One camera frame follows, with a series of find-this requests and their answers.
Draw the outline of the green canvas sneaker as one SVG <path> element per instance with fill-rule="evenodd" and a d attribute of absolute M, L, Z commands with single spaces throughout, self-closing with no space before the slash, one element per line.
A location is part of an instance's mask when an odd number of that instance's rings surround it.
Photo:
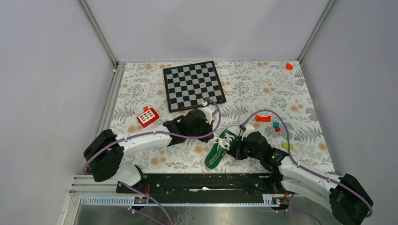
<path fill-rule="evenodd" d="M 233 125 L 223 130 L 218 137 L 215 137 L 214 145 L 205 158 L 206 168 L 215 169 L 228 151 L 235 149 L 241 134 L 241 127 Z"/>

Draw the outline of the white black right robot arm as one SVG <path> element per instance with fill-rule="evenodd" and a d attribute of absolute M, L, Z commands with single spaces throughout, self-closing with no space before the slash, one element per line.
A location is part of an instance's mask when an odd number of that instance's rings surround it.
<path fill-rule="evenodd" d="M 374 202 L 359 181 L 294 163 L 289 153 L 272 147 L 259 132 L 238 137 L 228 152 L 235 159 L 254 158 L 269 172 L 269 187 L 302 195 L 329 210 L 343 225 L 360 225 L 369 216 Z"/>

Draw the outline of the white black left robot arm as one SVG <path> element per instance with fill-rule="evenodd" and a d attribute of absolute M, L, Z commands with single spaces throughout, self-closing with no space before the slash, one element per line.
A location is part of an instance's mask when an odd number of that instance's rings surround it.
<path fill-rule="evenodd" d="M 186 139 L 208 142 L 214 137 L 212 105 L 194 109 L 185 116 L 164 122 L 154 130 L 133 135 L 117 135 L 111 129 L 102 131 L 85 149 L 83 172 L 89 172 L 95 182 L 123 182 L 135 193 L 145 188 L 144 174 L 139 166 L 124 163 L 127 156 L 155 148 L 182 144 Z"/>

